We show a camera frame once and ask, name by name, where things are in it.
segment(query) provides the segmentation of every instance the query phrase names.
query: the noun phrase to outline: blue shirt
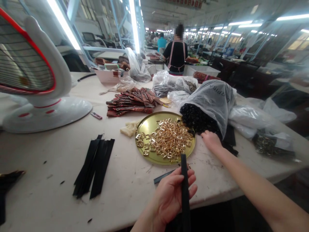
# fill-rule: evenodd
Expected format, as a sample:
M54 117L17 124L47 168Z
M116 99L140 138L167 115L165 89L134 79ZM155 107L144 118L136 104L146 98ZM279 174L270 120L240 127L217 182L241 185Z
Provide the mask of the blue shirt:
M158 52L160 52L160 48L165 48L166 47L166 39L160 38L158 39Z

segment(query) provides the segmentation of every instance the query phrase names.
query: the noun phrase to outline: fan grille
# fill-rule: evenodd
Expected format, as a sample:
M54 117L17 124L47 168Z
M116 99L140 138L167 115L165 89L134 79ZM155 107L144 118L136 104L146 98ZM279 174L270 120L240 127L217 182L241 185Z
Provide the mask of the fan grille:
M0 91L30 95L51 90L55 85L53 72L31 46L27 33L19 31L0 16Z

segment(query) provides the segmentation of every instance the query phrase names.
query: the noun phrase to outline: hand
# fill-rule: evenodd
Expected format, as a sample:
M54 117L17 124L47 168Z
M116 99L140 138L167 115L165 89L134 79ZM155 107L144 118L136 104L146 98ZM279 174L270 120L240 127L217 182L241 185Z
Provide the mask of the hand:
M181 175L181 167L177 168L170 175L164 177L155 191L152 205L156 211L156 216L163 225L171 222L179 213L182 206L181 182L184 176ZM189 187L196 181L196 176L192 169L188 170ZM189 190L190 199L195 195L197 185L194 184Z
M203 138L203 141L204 141L206 147L212 153L215 153L216 151L223 148L218 135L216 135L215 133L206 130L204 133L202 133L201 136Z

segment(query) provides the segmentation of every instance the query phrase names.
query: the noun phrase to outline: factory floor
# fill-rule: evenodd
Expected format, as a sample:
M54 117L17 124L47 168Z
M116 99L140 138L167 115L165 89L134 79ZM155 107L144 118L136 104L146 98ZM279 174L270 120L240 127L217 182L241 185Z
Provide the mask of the factory floor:
M304 183L309 169L295 173L275 186L291 200L309 213L309 185ZM166 228L168 232L180 232L181 214ZM228 232L270 232L267 222L245 196L219 204L197 208L191 211L192 232L210 231ZM132 227L118 232L129 232Z

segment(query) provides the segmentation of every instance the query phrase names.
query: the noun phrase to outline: fan base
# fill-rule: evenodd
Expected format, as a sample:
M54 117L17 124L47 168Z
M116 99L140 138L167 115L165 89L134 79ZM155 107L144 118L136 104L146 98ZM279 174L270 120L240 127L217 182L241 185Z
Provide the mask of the fan base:
M27 104L4 118L3 129L11 133L47 131L72 123L91 110L90 102L76 97L62 97L57 104L45 108Z

